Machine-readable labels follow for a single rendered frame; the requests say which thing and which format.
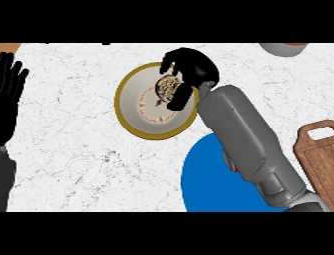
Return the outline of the white plate with gold rim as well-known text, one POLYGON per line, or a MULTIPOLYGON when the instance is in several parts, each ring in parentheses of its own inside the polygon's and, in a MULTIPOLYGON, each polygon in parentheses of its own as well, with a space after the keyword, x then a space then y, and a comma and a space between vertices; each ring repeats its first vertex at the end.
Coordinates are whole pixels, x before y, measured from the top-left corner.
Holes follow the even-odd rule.
POLYGON ((197 116, 198 90, 192 90, 182 111, 172 111, 157 96, 157 80, 172 74, 172 68, 160 74, 160 65, 160 62, 146 63, 126 74, 114 97, 115 115, 123 128, 146 140, 163 140, 179 135, 197 116))

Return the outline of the brown cupcake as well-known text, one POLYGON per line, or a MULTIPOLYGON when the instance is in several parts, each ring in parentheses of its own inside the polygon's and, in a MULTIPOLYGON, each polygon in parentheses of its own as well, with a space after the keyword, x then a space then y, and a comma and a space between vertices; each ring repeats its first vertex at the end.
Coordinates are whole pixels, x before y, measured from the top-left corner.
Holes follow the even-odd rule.
POLYGON ((155 83, 155 93, 161 101, 170 102, 176 89, 180 85, 180 79, 174 75, 164 75, 155 83))

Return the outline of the brown wooden cutting board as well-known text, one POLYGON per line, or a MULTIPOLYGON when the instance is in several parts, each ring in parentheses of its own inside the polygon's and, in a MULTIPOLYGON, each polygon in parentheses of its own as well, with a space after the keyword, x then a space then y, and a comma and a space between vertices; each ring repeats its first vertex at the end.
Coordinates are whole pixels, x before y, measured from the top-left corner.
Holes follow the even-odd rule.
POLYGON ((308 133, 319 128, 334 130, 334 121, 324 120, 300 127, 293 152, 313 190, 334 211, 334 135, 313 140, 308 133))

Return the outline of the blue round placemat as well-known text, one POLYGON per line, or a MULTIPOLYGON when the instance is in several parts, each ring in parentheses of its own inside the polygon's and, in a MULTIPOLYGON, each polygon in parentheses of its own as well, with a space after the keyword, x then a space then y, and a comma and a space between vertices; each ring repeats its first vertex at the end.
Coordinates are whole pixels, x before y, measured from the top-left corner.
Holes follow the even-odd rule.
POLYGON ((269 207, 251 183, 225 164, 214 134, 194 145, 182 167, 180 189, 188 212, 282 212, 269 207))

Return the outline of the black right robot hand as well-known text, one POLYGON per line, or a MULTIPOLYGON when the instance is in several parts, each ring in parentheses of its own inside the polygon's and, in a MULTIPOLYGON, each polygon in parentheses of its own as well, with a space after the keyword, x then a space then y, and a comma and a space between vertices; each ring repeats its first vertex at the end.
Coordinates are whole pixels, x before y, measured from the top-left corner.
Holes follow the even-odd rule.
POLYGON ((167 71, 170 64, 174 64, 172 74, 182 73, 183 83, 177 86, 167 108, 180 111, 191 97, 192 88, 198 88, 203 83, 211 86, 217 84, 219 70, 208 56, 192 48, 179 48, 166 52, 160 66, 161 74, 167 71))

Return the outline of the grey bowl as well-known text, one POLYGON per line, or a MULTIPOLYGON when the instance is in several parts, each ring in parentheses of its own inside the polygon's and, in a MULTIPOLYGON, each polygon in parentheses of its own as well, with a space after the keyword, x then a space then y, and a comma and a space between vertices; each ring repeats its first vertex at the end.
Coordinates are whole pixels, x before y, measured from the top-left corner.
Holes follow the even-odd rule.
POLYGON ((303 49, 306 48, 308 44, 285 44, 285 43, 260 43, 262 49, 278 57, 294 57, 297 56, 303 49))

